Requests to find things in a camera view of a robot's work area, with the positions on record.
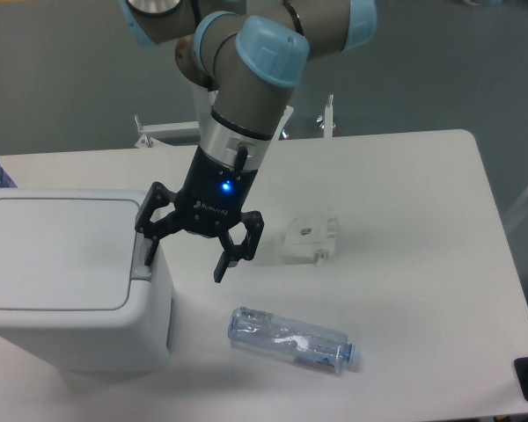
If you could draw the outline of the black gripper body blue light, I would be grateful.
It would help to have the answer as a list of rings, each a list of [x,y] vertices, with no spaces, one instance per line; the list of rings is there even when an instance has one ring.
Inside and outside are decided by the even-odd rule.
[[[218,237],[256,214],[243,209],[257,174],[244,168],[247,158],[244,146],[233,154],[233,165],[222,164],[201,148],[196,149],[174,201],[173,220],[181,229]]]

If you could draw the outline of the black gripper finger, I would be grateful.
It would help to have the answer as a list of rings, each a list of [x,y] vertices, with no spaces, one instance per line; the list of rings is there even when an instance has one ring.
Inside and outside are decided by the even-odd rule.
[[[230,231],[221,223],[217,224],[217,237],[223,252],[214,271],[214,282],[221,282],[228,268],[234,267],[241,259],[253,260],[264,230],[264,220],[260,211],[244,212],[240,222],[246,229],[246,235],[240,244],[233,243]]]
[[[145,252],[143,260],[146,266],[151,266],[160,240],[177,233],[185,227],[186,211],[179,209],[178,206],[175,206],[175,209],[167,216],[156,221],[151,220],[157,210],[169,204],[174,204],[178,198],[179,195],[177,193],[168,190],[162,183],[155,181],[150,186],[139,208],[136,215],[135,230],[137,233],[142,234],[145,239],[150,240],[150,245]]]

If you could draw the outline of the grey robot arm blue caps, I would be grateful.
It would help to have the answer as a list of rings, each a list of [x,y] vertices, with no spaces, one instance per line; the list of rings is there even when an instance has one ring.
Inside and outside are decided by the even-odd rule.
[[[257,250],[263,218],[243,209],[294,89],[310,60],[368,42],[377,30],[372,1],[283,1],[247,13],[238,1],[123,1],[137,41],[185,41],[182,72],[216,94],[178,192],[152,184],[136,216],[150,266],[159,242],[180,231],[216,238],[220,282]]]

